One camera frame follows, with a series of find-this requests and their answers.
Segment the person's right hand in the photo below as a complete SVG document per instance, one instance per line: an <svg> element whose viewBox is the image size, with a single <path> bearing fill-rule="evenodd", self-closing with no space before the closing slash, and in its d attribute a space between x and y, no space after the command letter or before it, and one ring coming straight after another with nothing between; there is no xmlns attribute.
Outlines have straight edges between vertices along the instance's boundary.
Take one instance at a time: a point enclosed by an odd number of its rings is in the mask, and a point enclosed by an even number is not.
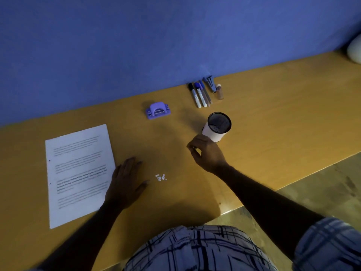
<svg viewBox="0 0 361 271"><path fill-rule="evenodd" d="M219 176L222 169L229 166L218 145L207 136L198 134L187 146L195 147L201 154L201 163L197 165L209 173Z"/></svg>

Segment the person's left hand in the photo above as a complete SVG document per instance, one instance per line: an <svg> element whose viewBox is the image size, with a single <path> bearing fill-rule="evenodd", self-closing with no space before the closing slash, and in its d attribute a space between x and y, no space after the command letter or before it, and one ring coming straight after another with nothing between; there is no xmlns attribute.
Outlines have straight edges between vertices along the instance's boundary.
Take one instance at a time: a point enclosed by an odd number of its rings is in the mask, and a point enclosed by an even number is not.
<svg viewBox="0 0 361 271"><path fill-rule="evenodd" d="M142 165L137 160L136 178L127 176L127 159L120 164L120 170L117 179L111 182L105 194L104 205L112 205L119 211L129 208L141 195L137 195L137 187L144 181L138 180L138 172Z"/></svg>

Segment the person's left forearm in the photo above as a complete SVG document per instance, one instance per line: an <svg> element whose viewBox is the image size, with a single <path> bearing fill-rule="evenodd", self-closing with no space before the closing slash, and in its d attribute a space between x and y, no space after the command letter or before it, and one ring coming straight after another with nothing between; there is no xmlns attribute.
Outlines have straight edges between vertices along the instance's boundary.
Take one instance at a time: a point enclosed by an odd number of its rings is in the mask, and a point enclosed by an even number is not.
<svg viewBox="0 0 361 271"><path fill-rule="evenodd" d="M124 206L119 200L104 202L84 223L34 271L91 271L116 219Z"/></svg>

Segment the person's right forearm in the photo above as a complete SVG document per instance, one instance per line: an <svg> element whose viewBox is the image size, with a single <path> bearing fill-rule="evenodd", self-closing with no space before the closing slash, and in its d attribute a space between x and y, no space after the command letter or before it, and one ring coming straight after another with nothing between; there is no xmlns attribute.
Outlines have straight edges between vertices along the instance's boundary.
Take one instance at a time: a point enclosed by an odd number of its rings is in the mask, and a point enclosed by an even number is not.
<svg viewBox="0 0 361 271"><path fill-rule="evenodd" d="M271 241L292 261L305 232L324 218L228 164L218 165L211 172L233 191Z"/></svg>

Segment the black and white pen cup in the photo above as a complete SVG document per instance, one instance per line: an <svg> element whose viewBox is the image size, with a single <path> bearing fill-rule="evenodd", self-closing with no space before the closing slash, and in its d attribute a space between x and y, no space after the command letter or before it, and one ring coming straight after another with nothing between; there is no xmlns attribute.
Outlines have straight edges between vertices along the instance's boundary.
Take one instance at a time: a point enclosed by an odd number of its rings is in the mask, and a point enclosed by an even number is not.
<svg viewBox="0 0 361 271"><path fill-rule="evenodd" d="M226 114L214 112L208 116L201 133L217 143L231 130L231 127L231 119Z"/></svg>

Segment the white printed paper sheet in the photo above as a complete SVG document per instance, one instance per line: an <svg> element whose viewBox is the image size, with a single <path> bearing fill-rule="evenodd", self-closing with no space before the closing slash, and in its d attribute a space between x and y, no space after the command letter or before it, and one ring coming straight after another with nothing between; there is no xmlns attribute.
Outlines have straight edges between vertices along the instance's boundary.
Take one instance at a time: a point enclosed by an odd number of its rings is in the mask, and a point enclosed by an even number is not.
<svg viewBox="0 0 361 271"><path fill-rule="evenodd" d="M107 125L45 141L49 227L97 211L115 169Z"/></svg>

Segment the purple hole punch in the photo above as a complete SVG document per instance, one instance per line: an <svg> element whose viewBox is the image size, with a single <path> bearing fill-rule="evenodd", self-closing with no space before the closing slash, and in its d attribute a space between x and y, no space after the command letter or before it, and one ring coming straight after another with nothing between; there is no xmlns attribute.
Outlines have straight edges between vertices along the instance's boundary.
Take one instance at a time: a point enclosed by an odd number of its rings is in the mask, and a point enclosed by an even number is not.
<svg viewBox="0 0 361 271"><path fill-rule="evenodd" d="M153 103L150 105L148 109L146 109L146 117L149 120L168 116L170 114L171 114L170 108L168 104L165 104L164 102Z"/></svg>

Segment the black cap white marker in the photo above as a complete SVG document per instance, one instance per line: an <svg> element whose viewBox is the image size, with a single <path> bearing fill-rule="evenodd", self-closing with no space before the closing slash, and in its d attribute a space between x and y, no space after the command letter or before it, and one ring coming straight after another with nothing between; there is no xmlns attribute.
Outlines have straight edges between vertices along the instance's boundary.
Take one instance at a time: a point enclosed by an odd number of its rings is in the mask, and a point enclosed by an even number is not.
<svg viewBox="0 0 361 271"><path fill-rule="evenodd" d="M187 87L190 90L190 92L192 93L192 96L193 96L193 98L195 100L195 103L196 103L197 107L202 108L202 105L201 105L201 103L199 101L199 98L198 98L197 92L196 92L196 90L195 90L195 88L193 86L193 83L192 82L188 83Z"/></svg>

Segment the blue cap white marker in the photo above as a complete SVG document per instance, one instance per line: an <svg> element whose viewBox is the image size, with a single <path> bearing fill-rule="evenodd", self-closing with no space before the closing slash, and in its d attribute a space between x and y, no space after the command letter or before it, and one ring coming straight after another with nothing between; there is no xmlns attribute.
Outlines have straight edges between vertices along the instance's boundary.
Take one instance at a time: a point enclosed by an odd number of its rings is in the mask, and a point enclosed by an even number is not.
<svg viewBox="0 0 361 271"><path fill-rule="evenodd" d="M208 104L207 104L207 100L204 98L204 94L203 94L203 90L201 88L201 85L199 82L194 82L194 86L198 92L198 95L199 95L199 98L201 100L201 103L203 105L203 107L207 107Z"/></svg>

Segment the blue grey pen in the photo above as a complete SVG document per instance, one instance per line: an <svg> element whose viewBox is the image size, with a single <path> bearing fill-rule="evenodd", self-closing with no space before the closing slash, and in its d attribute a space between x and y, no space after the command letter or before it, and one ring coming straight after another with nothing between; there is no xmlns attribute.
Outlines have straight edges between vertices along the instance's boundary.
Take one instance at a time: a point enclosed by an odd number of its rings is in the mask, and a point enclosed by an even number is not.
<svg viewBox="0 0 361 271"><path fill-rule="evenodd" d="M205 100L207 101L207 105L210 106L210 105L212 104L212 100L211 100L209 94L208 94L207 91L206 91L205 85L204 85L204 83L202 82L202 80L199 80L198 82L199 82L199 84L200 84L200 86L201 86L201 91L202 91L202 93L203 93L203 95L204 95L204 98L205 98Z"/></svg>

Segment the blue stapler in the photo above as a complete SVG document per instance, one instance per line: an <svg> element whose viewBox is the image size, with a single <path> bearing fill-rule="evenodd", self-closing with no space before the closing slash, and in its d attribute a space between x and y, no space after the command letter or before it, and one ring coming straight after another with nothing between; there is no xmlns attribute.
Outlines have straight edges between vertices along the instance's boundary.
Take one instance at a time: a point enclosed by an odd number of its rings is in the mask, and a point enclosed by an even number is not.
<svg viewBox="0 0 361 271"><path fill-rule="evenodd" d="M207 85L210 87L210 89L212 90L213 93L217 92L217 88L216 88L216 85L214 83L214 78L213 78L212 75L207 76L207 77L203 77L202 80L207 83Z"/></svg>

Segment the plaid shirt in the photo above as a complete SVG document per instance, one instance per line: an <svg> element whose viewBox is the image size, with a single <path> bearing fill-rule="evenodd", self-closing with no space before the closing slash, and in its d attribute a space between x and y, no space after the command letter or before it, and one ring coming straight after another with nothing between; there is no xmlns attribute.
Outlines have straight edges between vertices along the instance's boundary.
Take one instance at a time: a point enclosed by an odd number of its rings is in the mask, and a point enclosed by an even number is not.
<svg viewBox="0 0 361 271"><path fill-rule="evenodd" d="M361 232L334 217L312 225L296 246L293 271L361 271ZM278 271L232 226L179 226L153 237L123 271Z"/></svg>

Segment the white rounded object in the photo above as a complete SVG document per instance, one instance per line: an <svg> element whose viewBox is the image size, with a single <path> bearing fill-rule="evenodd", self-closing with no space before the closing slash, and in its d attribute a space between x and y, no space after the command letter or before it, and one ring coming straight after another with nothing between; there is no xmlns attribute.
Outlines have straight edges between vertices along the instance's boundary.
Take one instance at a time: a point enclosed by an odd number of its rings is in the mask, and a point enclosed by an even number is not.
<svg viewBox="0 0 361 271"><path fill-rule="evenodd" d="M361 33L348 45L347 56L352 62L361 65Z"/></svg>

